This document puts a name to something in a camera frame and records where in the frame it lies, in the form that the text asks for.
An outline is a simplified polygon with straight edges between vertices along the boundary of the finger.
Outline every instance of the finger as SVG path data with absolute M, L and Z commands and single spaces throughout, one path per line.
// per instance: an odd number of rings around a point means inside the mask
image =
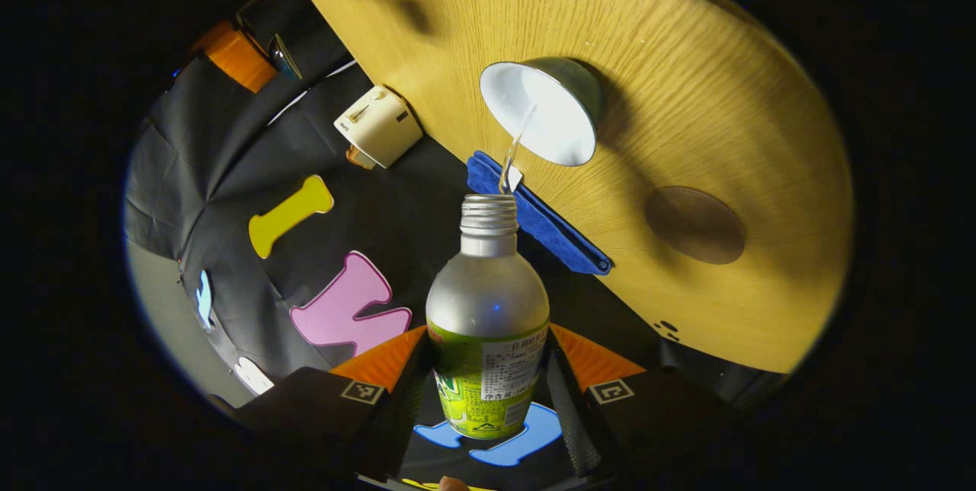
M 464 481 L 458 480 L 456 477 L 442 477 L 440 478 L 440 483 L 437 484 L 438 491 L 470 491 L 467 488 L 467 484 Z

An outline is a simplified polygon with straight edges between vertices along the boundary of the blue towel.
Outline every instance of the blue towel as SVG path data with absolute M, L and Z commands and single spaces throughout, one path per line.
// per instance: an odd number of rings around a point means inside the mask
M 467 186 L 479 194 L 497 194 L 502 166 L 487 154 L 474 152 L 467 160 Z M 569 269 L 607 275 L 612 262 L 569 223 L 524 185 L 515 189 L 518 225 L 552 251 Z

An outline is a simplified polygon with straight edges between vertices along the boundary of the bottle neck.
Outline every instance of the bottle neck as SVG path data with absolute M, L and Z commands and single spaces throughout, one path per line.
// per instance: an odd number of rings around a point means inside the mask
M 461 254 L 468 257 L 508 257 L 515 254 L 515 234 L 495 236 L 461 234 Z

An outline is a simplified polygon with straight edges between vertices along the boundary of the green bottle label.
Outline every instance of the green bottle label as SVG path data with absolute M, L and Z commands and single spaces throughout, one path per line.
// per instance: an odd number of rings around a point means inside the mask
M 454 334 L 430 322 L 428 332 L 437 348 L 437 395 L 451 426 L 477 439 L 521 432 L 539 377 L 548 321 L 497 339 Z

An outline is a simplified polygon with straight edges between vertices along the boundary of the tea bag string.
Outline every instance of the tea bag string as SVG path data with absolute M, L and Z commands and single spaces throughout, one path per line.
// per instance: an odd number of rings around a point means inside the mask
M 512 158 L 515 157 L 515 151 L 519 149 L 519 140 L 522 140 L 522 134 L 525 133 L 529 118 L 532 117 L 532 112 L 534 111 L 536 111 L 536 103 L 533 102 L 529 106 L 529 110 L 522 116 L 522 123 L 519 124 L 518 133 L 512 138 L 512 145 L 509 146 L 509 151 L 505 154 L 505 165 L 502 166 L 502 175 L 498 177 L 499 194 L 512 193 L 512 189 L 509 188 L 509 168 L 512 167 Z

